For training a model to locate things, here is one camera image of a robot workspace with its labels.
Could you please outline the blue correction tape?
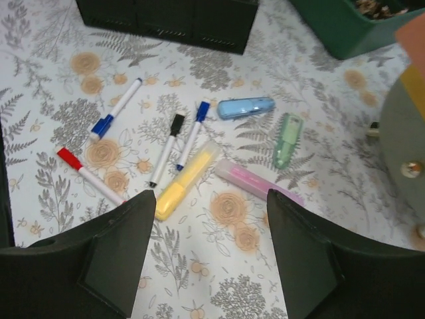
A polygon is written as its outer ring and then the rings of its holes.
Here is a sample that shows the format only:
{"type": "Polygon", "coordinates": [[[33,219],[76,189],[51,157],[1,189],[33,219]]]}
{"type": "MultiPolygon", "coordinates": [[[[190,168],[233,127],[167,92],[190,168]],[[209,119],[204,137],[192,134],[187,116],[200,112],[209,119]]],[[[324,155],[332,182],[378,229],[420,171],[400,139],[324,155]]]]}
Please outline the blue correction tape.
{"type": "Polygon", "coordinates": [[[216,111],[221,119],[230,120],[269,112],[275,105],[269,97],[240,98],[220,101],[216,111]]]}

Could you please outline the pink highlighter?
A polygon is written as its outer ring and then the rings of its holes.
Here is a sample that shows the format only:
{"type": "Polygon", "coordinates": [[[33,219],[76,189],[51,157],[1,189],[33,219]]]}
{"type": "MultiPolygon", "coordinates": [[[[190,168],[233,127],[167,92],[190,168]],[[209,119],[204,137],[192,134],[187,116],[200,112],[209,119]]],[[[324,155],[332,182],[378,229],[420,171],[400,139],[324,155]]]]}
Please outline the pink highlighter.
{"type": "Polygon", "coordinates": [[[252,173],[248,169],[233,163],[227,159],[220,160],[214,169],[214,172],[221,178],[238,186],[239,188],[255,195],[256,197],[266,201],[268,191],[273,189],[289,197],[301,206],[304,206],[304,200],[297,194],[282,189],[280,186],[269,182],[268,180],[252,173]]]}

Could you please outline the white marker black cap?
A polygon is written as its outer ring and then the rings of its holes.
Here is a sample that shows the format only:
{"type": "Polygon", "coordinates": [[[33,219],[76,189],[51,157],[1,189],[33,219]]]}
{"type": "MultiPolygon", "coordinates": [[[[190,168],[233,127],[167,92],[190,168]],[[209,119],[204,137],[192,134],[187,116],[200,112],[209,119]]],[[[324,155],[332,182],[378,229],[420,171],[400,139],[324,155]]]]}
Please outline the white marker black cap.
{"type": "Polygon", "coordinates": [[[163,151],[158,159],[157,166],[153,175],[151,176],[151,180],[149,181],[149,186],[151,188],[155,188],[160,182],[161,176],[163,175],[163,171],[169,159],[169,155],[173,148],[173,144],[175,143],[175,139],[177,135],[180,133],[183,123],[185,121],[185,114],[178,112],[175,114],[175,117],[171,123],[170,134],[167,138],[163,151]]]}

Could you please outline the round cream drawer cabinet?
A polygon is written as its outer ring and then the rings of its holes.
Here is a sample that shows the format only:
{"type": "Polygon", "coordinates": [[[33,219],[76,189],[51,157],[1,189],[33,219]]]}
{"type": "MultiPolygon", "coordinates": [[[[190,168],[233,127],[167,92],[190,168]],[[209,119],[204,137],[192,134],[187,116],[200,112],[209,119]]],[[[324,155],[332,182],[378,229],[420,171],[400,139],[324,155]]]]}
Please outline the round cream drawer cabinet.
{"type": "Polygon", "coordinates": [[[395,32],[410,59],[383,103],[377,136],[407,204],[424,216],[424,14],[395,32]]]}

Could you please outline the green compartment tray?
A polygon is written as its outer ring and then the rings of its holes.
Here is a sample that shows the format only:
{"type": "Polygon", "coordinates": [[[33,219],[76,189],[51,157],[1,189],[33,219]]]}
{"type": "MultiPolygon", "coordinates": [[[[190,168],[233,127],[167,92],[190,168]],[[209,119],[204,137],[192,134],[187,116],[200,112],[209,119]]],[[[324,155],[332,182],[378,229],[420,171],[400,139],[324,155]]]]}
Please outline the green compartment tray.
{"type": "Polygon", "coordinates": [[[327,52],[345,60],[396,42],[395,32],[424,13],[423,1],[291,1],[327,52]]]}

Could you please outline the yellow highlighter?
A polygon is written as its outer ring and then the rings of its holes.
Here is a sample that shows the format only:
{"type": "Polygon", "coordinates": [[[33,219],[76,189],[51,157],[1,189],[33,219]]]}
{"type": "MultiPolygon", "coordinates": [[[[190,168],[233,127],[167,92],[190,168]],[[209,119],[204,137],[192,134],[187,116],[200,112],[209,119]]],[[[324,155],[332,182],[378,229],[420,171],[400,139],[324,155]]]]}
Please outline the yellow highlighter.
{"type": "Polygon", "coordinates": [[[193,186],[204,176],[210,164],[220,153],[220,147],[212,140],[198,149],[188,164],[160,193],[156,202],[155,218],[165,221],[181,204],[193,186]]]}

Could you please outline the small white marker blue cap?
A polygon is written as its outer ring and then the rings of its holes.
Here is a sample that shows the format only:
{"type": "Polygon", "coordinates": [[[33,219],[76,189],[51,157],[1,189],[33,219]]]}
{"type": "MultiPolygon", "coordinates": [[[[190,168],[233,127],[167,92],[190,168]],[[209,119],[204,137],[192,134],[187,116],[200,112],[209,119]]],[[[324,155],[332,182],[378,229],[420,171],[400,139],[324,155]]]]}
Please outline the small white marker blue cap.
{"type": "Polygon", "coordinates": [[[207,116],[207,112],[209,111],[209,108],[210,108],[209,102],[202,101],[200,103],[189,137],[187,138],[185,147],[183,148],[179,161],[177,162],[177,165],[176,165],[177,171],[181,171],[184,168],[188,160],[190,151],[193,147],[193,144],[195,143],[195,140],[198,136],[199,130],[201,129],[201,124],[204,122],[207,116]]]}

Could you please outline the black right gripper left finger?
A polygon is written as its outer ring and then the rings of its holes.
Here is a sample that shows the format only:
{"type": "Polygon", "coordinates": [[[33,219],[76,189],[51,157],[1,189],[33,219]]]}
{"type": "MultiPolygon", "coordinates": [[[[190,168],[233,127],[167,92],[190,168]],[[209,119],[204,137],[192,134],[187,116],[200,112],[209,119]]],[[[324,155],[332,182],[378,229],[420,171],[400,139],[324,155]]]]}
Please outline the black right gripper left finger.
{"type": "Polygon", "coordinates": [[[153,226],[151,190],[26,248],[1,200],[2,318],[129,318],[153,226]]]}

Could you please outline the white marker red cap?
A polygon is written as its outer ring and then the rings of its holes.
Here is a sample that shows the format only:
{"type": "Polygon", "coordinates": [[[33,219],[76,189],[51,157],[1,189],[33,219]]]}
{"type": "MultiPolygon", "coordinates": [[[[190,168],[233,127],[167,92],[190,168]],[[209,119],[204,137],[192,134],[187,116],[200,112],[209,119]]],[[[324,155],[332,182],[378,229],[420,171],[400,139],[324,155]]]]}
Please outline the white marker red cap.
{"type": "Polygon", "coordinates": [[[116,206],[126,202],[125,199],[85,168],[82,162],[66,147],[58,146],[55,153],[116,206]]]}

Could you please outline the black mesh file organizer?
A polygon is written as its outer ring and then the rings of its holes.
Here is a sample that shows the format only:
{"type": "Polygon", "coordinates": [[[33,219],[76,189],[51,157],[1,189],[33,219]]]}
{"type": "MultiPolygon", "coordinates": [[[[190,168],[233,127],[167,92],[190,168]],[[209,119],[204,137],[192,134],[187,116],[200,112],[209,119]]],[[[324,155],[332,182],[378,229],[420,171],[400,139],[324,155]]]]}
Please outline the black mesh file organizer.
{"type": "Polygon", "coordinates": [[[77,0],[85,25],[243,54],[258,1],[77,0]]]}

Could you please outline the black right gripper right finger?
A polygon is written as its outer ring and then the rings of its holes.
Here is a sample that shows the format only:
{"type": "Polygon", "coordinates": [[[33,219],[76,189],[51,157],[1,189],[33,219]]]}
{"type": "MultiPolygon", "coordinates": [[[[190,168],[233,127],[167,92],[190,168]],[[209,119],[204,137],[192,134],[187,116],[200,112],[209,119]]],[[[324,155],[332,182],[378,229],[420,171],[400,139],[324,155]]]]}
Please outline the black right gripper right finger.
{"type": "Polygon", "coordinates": [[[276,190],[268,220],[288,318],[423,318],[424,253],[320,217],[276,190]]]}

